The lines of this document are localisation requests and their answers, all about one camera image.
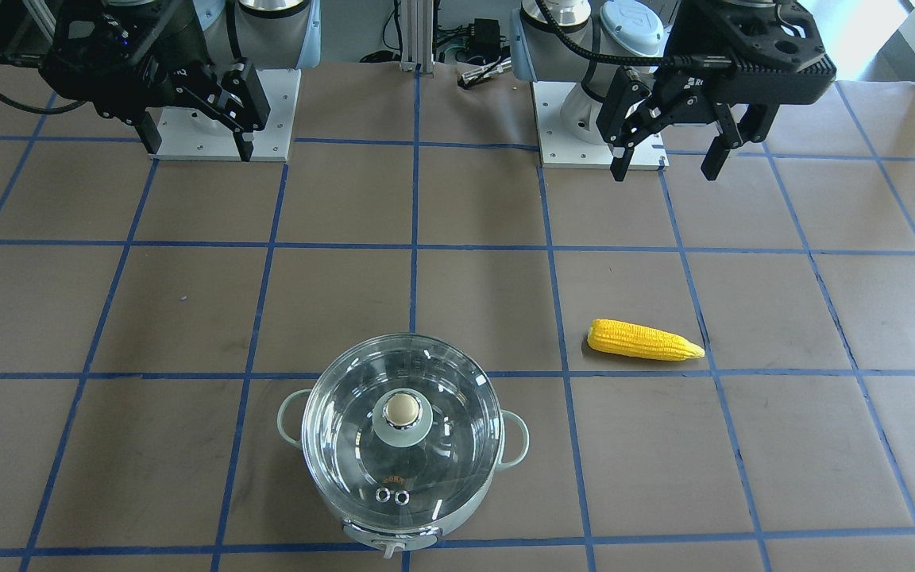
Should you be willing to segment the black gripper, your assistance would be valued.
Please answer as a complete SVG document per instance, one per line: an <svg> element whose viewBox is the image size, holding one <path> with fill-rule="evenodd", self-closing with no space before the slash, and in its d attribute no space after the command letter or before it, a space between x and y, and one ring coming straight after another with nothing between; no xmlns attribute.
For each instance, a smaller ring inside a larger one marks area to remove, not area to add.
<svg viewBox="0 0 915 572"><path fill-rule="evenodd" d="M734 149L766 140L780 105L813 104L836 79L816 18L799 1L682 1L668 57L672 72L698 80L716 103L720 132L701 163L708 181ZM739 123L729 104L749 104ZM691 105L689 91L671 91L662 101L635 69L617 68L596 116L613 179L624 181L638 146L681 122Z"/></svg>
<svg viewBox="0 0 915 572"><path fill-rule="evenodd" d="M189 108L218 121L243 162L270 114L251 60L215 73L192 1L63 1L41 77L58 95L133 123L150 156L163 138L148 108Z"/></svg>

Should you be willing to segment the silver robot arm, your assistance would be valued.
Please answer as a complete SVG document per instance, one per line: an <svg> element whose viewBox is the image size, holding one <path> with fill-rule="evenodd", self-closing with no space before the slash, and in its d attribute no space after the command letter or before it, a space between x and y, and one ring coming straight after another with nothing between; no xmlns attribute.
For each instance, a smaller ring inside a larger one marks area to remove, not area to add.
<svg viewBox="0 0 915 572"><path fill-rule="evenodd" d="M71 108L137 131L153 158L288 156L299 72L321 56L317 1L64 1L52 43L21 56ZM716 124L702 173L715 179L733 149L760 142L783 105L817 100L832 69L813 19L793 1L682 1L664 29L635 1L523 1L511 54L469 72L464 88L511 69L526 81L574 81L562 120L607 145L625 177L636 149L675 124Z"/></svg>
<svg viewBox="0 0 915 572"><path fill-rule="evenodd" d="M162 107L160 160L289 158L301 72L319 64L319 1L197 1L218 71L250 58L272 106L235 131L192 102ZM813 16L796 1L523 1L508 56L458 77L471 88L513 72L540 90L536 121L546 166L653 168L668 126L715 126L702 170L712 179L740 146L766 140L778 109L820 100L836 79Z"/></svg>

